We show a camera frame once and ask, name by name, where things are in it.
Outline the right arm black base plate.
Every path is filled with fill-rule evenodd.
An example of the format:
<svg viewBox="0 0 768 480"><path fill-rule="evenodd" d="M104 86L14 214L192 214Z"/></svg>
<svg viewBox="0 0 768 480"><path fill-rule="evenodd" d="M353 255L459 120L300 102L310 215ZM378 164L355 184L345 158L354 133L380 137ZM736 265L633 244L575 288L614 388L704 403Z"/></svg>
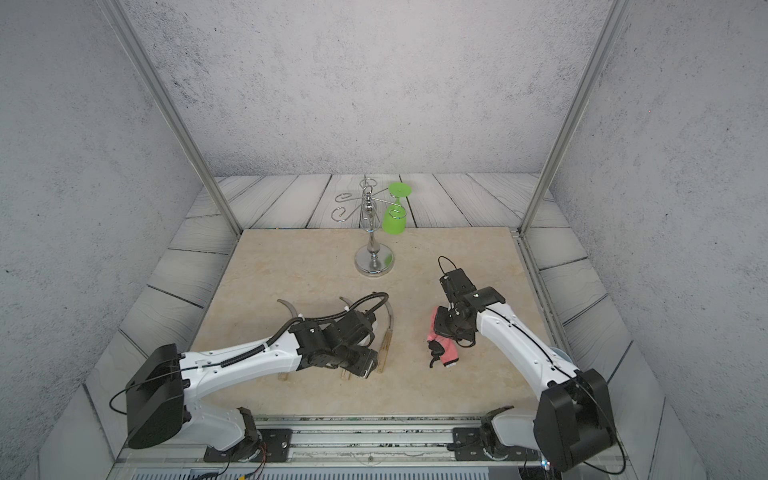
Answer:
<svg viewBox="0 0 768 480"><path fill-rule="evenodd" d="M457 427L452 430L452 442L446 445L457 461L534 462L536 450L505 446L486 427Z"/></svg>

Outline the pink fluffy rag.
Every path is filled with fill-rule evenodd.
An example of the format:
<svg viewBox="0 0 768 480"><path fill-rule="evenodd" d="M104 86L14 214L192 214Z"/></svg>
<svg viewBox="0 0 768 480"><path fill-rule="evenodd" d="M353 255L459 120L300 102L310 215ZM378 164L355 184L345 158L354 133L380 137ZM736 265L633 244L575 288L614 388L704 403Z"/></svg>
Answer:
<svg viewBox="0 0 768 480"><path fill-rule="evenodd" d="M439 335L435 329L438 314L444 310L444 307L436 307L431 315L430 331L427 335L427 346L431 355L430 368L433 368L437 362L440 362L444 367L450 367L459 361L456 343L447 337Z"/></svg>

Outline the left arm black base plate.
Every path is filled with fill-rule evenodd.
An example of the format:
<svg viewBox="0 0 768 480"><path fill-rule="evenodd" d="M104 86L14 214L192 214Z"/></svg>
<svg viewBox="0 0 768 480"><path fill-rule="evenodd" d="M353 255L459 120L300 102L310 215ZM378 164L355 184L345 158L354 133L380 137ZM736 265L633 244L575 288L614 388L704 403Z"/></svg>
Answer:
<svg viewBox="0 0 768 480"><path fill-rule="evenodd" d="M257 429L247 432L234 447L219 451L207 447L204 463L259 462L284 463L288 460L293 430L288 428Z"/></svg>

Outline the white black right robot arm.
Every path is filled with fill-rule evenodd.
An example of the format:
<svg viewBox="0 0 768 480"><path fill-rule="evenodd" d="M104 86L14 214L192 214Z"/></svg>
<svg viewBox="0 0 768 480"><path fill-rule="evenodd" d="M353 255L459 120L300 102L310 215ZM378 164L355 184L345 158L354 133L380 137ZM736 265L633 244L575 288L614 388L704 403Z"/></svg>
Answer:
<svg viewBox="0 0 768 480"><path fill-rule="evenodd" d="M536 396L535 410L501 407L482 420L480 443L499 458L506 448L536 450L560 472L587 462L619 442L608 385L594 369L582 371L547 346L492 287L444 288L448 303L433 313L427 337L433 362L449 367L459 348L482 335L520 372Z"/></svg>

